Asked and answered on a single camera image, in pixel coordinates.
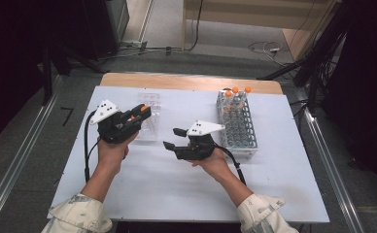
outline shirt cuff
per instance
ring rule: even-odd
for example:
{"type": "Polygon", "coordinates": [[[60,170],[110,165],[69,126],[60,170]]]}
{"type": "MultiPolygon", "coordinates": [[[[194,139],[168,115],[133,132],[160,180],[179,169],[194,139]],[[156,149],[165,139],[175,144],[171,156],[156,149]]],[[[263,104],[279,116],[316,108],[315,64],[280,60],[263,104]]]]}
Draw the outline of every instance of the shirt cuff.
{"type": "Polygon", "coordinates": [[[285,205],[283,198],[252,194],[237,208],[242,232],[265,221],[273,212],[285,205]]]}
{"type": "Polygon", "coordinates": [[[113,225],[105,215],[103,204],[82,194],[51,207],[49,212],[61,221],[93,232],[107,232],[113,225]]]}

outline white plastic tab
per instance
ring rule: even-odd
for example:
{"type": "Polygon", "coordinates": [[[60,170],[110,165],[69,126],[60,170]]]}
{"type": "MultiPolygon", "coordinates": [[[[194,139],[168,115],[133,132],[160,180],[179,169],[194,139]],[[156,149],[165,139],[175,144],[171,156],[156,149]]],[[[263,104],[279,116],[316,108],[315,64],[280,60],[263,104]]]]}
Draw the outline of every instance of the white plastic tab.
{"type": "Polygon", "coordinates": [[[92,116],[89,124],[95,124],[100,122],[101,120],[115,114],[120,109],[115,104],[113,104],[110,100],[103,100],[99,106],[97,106],[97,110],[95,111],[94,116],[92,116]]]}
{"type": "Polygon", "coordinates": [[[224,130],[222,124],[210,123],[202,120],[197,120],[188,130],[189,136],[203,136],[216,131],[224,130]]]}

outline human hand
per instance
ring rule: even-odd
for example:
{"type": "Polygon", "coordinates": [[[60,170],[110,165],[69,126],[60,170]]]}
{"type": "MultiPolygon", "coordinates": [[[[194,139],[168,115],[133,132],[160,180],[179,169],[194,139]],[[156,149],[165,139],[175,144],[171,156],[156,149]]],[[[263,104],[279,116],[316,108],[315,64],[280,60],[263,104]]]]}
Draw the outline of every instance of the human hand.
{"type": "Polygon", "coordinates": [[[234,176],[228,167],[223,151],[214,149],[210,157],[203,160],[188,160],[192,167],[200,166],[217,182],[221,183],[224,178],[234,176]]]}
{"type": "Polygon", "coordinates": [[[98,166],[102,166],[104,169],[107,169],[107,171],[116,175],[120,171],[122,161],[128,155],[128,144],[130,144],[137,135],[138,132],[120,144],[109,144],[104,140],[100,140],[98,142],[98,166]]]}

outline human arm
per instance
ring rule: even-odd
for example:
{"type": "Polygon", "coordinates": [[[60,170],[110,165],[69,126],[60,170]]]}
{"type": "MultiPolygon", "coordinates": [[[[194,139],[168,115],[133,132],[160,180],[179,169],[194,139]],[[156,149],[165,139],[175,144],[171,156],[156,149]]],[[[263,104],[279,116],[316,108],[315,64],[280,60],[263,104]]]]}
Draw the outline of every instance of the human arm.
{"type": "Polygon", "coordinates": [[[136,136],[137,133],[121,144],[98,142],[98,163],[94,173],[79,194],[50,209],[52,219],[43,233],[107,232],[111,229],[112,222],[105,216],[102,202],[128,154],[128,144],[136,136]]]}
{"type": "Polygon", "coordinates": [[[231,172],[220,149],[201,161],[190,161],[191,166],[201,166],[205,172],[222,185],[233,204],[244,233],[297,232],[291,228],[278,213],[285,204],[281,198],[253,193],[231,172]]]}

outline white sleeve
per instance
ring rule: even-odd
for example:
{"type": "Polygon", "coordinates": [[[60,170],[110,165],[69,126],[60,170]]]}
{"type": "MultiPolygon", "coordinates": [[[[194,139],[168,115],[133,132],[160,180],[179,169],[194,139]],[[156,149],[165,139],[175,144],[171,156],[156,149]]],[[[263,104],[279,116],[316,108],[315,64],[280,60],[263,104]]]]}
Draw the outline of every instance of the white sleeve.
{"type": "Polygon", "coordinates": [[[285,205],[283,198],[252,194],[237,208],[243,233],[296,233],[277,212],[285,205]]]}
{"type": "Polygon", "coordinates": [[[111,220],[104,213],[103,204],[90,197],[77,194],[50,208],[52,219],[42,233],[52,232],[107,232],[111,220]]]}

